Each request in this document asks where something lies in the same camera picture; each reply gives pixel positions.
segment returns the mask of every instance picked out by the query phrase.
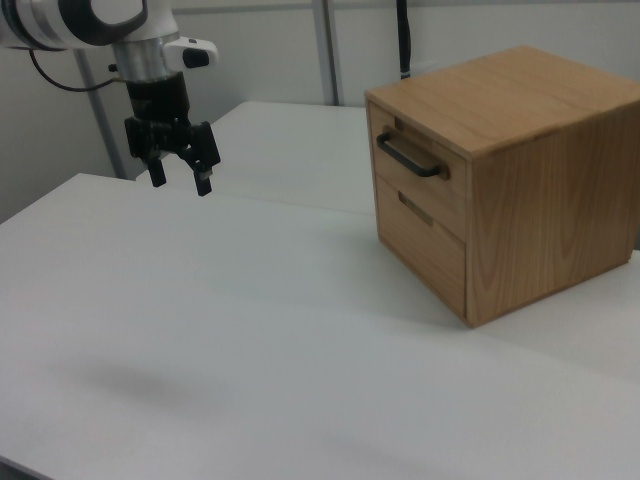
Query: black drawer handle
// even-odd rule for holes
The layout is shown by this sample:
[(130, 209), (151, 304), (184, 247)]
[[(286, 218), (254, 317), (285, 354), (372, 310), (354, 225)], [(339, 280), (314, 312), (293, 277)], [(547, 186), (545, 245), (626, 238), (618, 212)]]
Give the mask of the black drawer handle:
[(411, 170), (413, 173), (415, 173), (419, 177), (423, 177), (423, 178), (435, 177), (436, 175), (440, 175), (443, 173), (443, 169), (440, 165), (436, 165), (431, 168), (421, 167), (420, 165), (415, 163), (413, 160), (411, 160), (407, 156), (397, 151), (391, 145), (389, 145), (387, 143), (389, 140), (391, 140), (391, 133), (389, 132), (385, 132), (381, 135), (378, 135), (378, 138), (376, 138), (376, 143), (378, 145), (378, 148), (383, 152), (385, 152), (390, 157), (392, 157), (393, 159), (400, 162), (403, 166)]

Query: table surface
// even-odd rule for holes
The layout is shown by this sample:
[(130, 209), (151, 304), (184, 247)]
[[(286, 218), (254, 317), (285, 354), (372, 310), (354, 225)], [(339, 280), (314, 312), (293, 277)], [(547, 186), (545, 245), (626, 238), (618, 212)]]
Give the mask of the table surface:
[(640, 471), (637, 256), (470, 331), (372, 215), (78, 176), (0, 265), (0, 455), (56, 480)]
[[(375, 213), (364, 108), (246, 102), (212, 128), (214, 192)], [(195, 191), (183, 160), (163, 164), (168, 186)], [(147, 172), (137, 181), (151, 184)]]

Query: drawer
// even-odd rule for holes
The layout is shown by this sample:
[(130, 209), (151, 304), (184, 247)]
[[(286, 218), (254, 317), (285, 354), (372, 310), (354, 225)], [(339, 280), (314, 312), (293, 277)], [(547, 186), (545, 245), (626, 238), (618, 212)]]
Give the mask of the drawer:
[(458, 316), (465, 316), (465, 244), (380, 175), (380, 240)]
[[(426, 138), (415, 129), (369, 102), (369, 128), (375, 175), (387, 180), (394, 188), (411, 198), (433, 219), (449, 229), (459, 239), (466, 240), (467, 164), (464, 159)], [(444, 173), (421, 177), (390, 153), (383, 151), (376, 140), (387, 134), (386, 148), (422, 171), (440, 166)]]

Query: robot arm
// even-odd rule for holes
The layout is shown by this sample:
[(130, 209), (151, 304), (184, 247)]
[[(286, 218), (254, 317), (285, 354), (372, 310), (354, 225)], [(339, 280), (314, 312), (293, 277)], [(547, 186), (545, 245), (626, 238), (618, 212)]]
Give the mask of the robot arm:
[(211, 191), (220, 155), (207, 122), (191, 125), (183, 73), (213, 66), (211, 42), (180, 37), (169, 0), (0, 0), (0, 47), (60, 51), (111, 45), (134, 116), (125, 120), (129, 148), (166, 183), (162, 152), (177, 153), (194, 172), (198, 194)]

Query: wood grain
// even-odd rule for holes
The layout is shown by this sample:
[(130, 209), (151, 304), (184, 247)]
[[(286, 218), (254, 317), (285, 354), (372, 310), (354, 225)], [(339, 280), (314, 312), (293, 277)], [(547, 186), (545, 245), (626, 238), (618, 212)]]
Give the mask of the wood grain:
[(367, 98), (473, 161), (638, 102), (640, 85), (517, 47), (370, 90)]
[[(371, 122), (371, 151), (375, 174), (385, 178), (394, 188), (409, 196), (428, 215), (464, 241), (467, 229), (466, 162), (436, 142), (425, 139), (410, 127), (403, 126), (402, 131), (399, 132), (395, 129), (396, 122), (393, 115), (377, 105), (369, 102), (367, 110)], [(375, 138), (383, 132), (385, 127), (393, 128), (424, 151), (441, 159), (449, 168), (450, 178), (448, 180), (439, 177), (420, 178), (380, 150), (375, 144)]]
[[(640, 84), (518, 47), (369, 92), (367, 112), (380, 238), (467, 325), (631, 257)], [(379, 150), (385, 128), (451, 180)]]
[(380, 240), (460, 318), (465, 318), (465, 246), (438, 222), (403, 204), (398, 190), (376, 176)]
[(640, 217), (640, 107), (503, 151), (473, 168), (474, 325), (628, 261)]

